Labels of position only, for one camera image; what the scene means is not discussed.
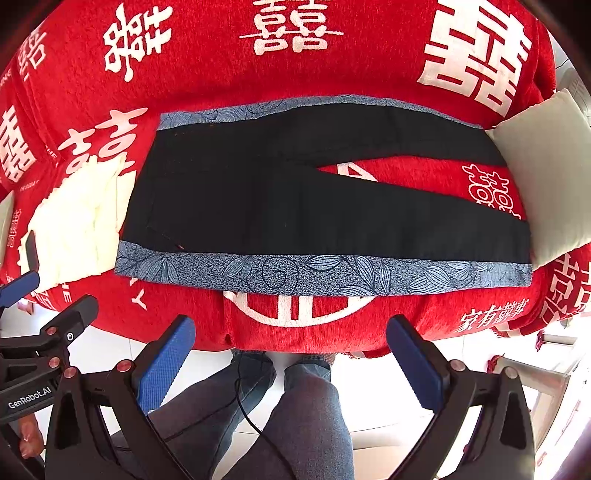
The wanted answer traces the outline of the person's left hand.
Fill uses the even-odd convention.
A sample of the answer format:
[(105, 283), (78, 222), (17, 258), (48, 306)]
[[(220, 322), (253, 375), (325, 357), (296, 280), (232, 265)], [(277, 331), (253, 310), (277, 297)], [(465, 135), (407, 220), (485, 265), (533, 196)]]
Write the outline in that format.
[(19, 446), (21, 457), (28, 459), (41, 455), (45, 444), (35, 415), (31, 414), (20, 418), (18, 427), (21, 436)]

